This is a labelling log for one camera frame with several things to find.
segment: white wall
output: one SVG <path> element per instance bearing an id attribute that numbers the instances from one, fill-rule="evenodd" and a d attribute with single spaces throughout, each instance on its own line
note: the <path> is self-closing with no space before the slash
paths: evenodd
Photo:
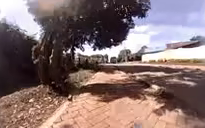
<path id="1" fill-rule="evenodd" d="M 169 59 L 205 59 L 205 45 L 196 48 L 180 48 L 166 50 L 159 53 L 146 54 L 142 56 L 143 62 L 150 60 L 169 60 Z"/>

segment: green leaves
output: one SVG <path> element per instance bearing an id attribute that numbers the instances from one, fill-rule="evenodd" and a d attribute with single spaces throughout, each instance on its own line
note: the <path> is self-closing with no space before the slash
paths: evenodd
<path id="1" fill-rule="evenodd" d="M 45 32 L 57 33 L 56 40 L 67 49 L 85 43 L 94 50 L 117 46 L 134 27 L 133 17 L 144 18 L 150 9 L 148 0 L 59 0 L 59 6 L 47 2 L 28 0 L 29 12 Z"/>

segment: roof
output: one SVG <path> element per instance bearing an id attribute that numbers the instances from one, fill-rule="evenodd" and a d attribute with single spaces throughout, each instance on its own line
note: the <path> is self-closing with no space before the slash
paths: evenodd
<path id="1" fill-rule="evenodd" d="M 181 47 L 185 47 L 191 44 L 196 44 L 199 43 L 199 41 L 186 41 L 186 42 L 177 42 L 177 43 L 171 43 L 171 44 L 166 44 L 167 49 L 177 49 Z"/>

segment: sky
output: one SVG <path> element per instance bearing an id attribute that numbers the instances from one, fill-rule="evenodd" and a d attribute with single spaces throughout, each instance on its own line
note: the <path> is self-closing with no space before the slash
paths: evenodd
<path id="1" fill-rule="evenodd" d="M 24 0 L 0 0 L 0 11 L 0 18 L 6 18 L 39 38 L 40 27 L 28 13 Z M 124 48 L 134 53 L 143 45 L 163 48 L 167 43 L 187 41 L 196 35 L 205 36 L 205 0 L 151 0 L 148 16 L 135 19 L 135 23 L 127 39 L 117 47 L 93 51 L 90 46 L 84 46 L 84 52 L 77 51 L 86 55 L 117 56 Z"/>

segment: curb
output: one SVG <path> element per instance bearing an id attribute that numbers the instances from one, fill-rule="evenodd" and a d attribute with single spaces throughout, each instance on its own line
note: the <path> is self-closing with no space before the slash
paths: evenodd
<path id="1" fill-rule="evenodd" d="M 49 117 L 40 127 L 38 128 L 52 128 L 53 123 L 56 121 L 56 119 L 59 118 L 59 116 L 62 115 L 62 113 L 65 111 L 65 109 L 69 105 L 69 101 L 65 101 L 55 112 L 52 114 L 51 117 Z"/>

